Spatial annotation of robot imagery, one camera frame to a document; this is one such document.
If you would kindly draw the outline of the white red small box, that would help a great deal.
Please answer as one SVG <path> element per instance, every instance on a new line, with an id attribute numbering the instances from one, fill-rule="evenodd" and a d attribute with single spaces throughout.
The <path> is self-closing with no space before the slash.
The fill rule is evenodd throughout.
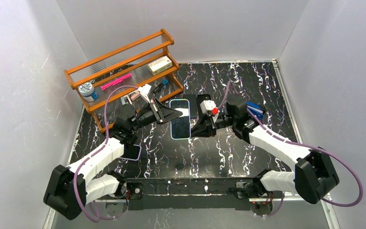
<path id="1" fill-rule="evenodd" d="M 148 68 L 152 75 L 157 75 L 173 66 L 173 62 L 167 56 L 158 58 L 157 60 L 150 62 Z"/>

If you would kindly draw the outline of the pink comb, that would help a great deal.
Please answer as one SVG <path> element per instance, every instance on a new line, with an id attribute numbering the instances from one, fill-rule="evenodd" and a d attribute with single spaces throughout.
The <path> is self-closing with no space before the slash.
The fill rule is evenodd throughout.
<path id="1" fill-rule="evenodd" d="M 128 79 L 131 76 L 132 76 L 131 73 L 126 74 L 126 75 L 123 75 L 123 76 L 120 76 L 120 77 L 116 78 L 115 80 L 113 80 L 113 81 L 111 81 L 111 82 L 109 82 L 107 84 L 101 85 L 100 88 L 104 91 L 104 90 L 106 90 L 107 88 L 109 88 L 111 86 L 115 86 L 117 84 L 120 84 L 123 80 Z"/>

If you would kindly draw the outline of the blue white jar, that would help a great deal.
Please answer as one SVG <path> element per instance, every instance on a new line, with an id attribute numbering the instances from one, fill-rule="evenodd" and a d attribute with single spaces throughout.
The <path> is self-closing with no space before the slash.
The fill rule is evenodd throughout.
<path id="1" fill-rule="evenodd" d="M 98 93 L 96 92 L 93 84 L 90 82 L 81 84 L 78 87 L 78 91 L 84 98 L 84 100 L 87 102 L 94 102 L 99 98 Z"/>

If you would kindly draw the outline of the black blue marker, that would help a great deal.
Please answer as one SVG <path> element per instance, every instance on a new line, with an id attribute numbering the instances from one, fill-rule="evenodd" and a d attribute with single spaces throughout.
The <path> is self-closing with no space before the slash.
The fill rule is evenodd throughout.
<path id="1" fill-rule="evenodd" d="M 153 89 L 153 93 L 157 94 L 159 93 L 166 85 L 168 84 L 168 80 L 164 79 L 162 82 L 160 82 L 154 89 Z"/>

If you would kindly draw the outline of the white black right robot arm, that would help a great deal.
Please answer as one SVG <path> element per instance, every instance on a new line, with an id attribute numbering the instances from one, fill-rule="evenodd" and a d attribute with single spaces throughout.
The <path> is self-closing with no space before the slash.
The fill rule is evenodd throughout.
<path id="1" fill-rule="evenodd" d="M 339 183 L 333 162 L 323 149 L 299 146 L 268 129 L 238 95 L 226 98 L 227 111 L 221 112 L 210 95 L 196 98 L 199 120 L 191 129 L 192 137 L 214 137 L 218 129 L 231 127 L 245 142 L 272 154 L 291 168 L 290 172 L 268 170 L 254 177 L 259 193 L 282 191 L 300 195 L 316 204 Z"/>

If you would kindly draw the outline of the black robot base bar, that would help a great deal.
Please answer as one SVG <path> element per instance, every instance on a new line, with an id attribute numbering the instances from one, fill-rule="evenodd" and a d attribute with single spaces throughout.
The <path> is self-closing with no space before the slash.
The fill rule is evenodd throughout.
<path id="1" fill-rule="evenodd" d="M 252 178 L 128 178 L 126 188 L 130 210 L 233 208 L 263 216 L 273 212 L 279 197 Z"/>

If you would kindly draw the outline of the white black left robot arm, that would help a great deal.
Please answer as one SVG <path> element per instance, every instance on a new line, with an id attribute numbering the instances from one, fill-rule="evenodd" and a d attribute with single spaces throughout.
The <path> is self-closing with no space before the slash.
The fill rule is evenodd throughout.
<path id="1" fill-rule="evenodd" d="M 115 121 L 103 143 L 78 161 L 53 169 L 43 203 L 68 220 L 84 213 L 91 221 L 98 222 L 100 216 L 92 217 L 86 205 L 106 195 L 124 195 L 127 189 L 123 187 L 124 176 L 118 172 L 97 175 L 116 159 L 140 159 L 142 148 L 136 144 L 138 129 L 189 116 L 189 108 L 170 108 L 158 99 L 150 99 L 140 111 L 132 104 L 120 106 L 115 110 Z"/>

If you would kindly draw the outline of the orange wooden shelf rack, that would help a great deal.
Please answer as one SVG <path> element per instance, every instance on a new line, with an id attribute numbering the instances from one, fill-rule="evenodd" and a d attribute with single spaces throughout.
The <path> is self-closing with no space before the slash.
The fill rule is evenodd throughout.
<path id="1" fill-rule="evenodd" d="M 105 131 L 104 106 L 112 104 L 136 88 L 150 84 L 156 87 L 163 80 L 168 83 L 158 93 L 150 93 L 161 102 L 183 92 L 176 78 L 180 66 L 168 48 L 174 45 L 173 37 L 166 29 L 133 41 L 76 67 L 64 70 L 70 87 L 79 96 L 79 87 L 91 83 L 98 93 L 96 100 L 82 99 L 85 110 L 92 115 L 98 129 Z"/>

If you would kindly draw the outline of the white pink tape dispenser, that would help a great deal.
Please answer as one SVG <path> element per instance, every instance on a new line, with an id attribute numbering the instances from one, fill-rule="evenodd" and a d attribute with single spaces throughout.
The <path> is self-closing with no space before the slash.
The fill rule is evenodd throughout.
<path id="1" fill-rule="evenodd" d="M 133 92 L 124 95 L 121 97 L 121 103 L 124 104 L 133 104 L 135 100 L 140 97 L 140 92 L 138 90 L 134 90 Z"/>

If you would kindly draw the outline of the black phone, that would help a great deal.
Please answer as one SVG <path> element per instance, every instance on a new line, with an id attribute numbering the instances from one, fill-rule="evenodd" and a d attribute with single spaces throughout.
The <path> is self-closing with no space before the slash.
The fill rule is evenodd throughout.
<path id="1" fill-rule="evenodd" d="M 197 95 L 185 94 L 183 95 L 183 99 L 186 99 L 189 102 L 190 118 L 196 119 L 198 115 Z"/>

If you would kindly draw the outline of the black phone case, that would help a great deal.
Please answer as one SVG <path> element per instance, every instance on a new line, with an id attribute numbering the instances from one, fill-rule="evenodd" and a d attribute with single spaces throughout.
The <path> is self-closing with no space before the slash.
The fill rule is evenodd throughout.
<path id="1" fill-rule="evenodd" d="M 199 94 L 196 97 L 196 101 L 197 101 L 197 107 L 200 110 L 201 109 L 201 103 L 204 100 L 211 100 L 211 96 L 209 94 Z"/>

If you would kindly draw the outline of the blue stapler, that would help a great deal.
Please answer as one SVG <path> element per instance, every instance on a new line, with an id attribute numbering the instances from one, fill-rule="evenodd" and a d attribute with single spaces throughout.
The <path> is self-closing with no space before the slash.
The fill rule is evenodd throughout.
<path id="1" fill-rule="evenodd" d="M 247 108 L 254 114 L 259 120 L 263 120 L 265 110 L 263 110 L 259 105 L 251 103 L 249 101 L 246 102 Z"/>

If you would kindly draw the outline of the phone in purple case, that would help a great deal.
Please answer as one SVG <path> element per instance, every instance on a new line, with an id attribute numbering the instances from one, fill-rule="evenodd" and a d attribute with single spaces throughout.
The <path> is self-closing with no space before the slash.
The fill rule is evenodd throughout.
<path id="1" fill-rule="evenodd" d="M 141 156 L 142 147 L 140 145 L 124 145 L 123 155 L 119 159 L 138 161 Z"/>

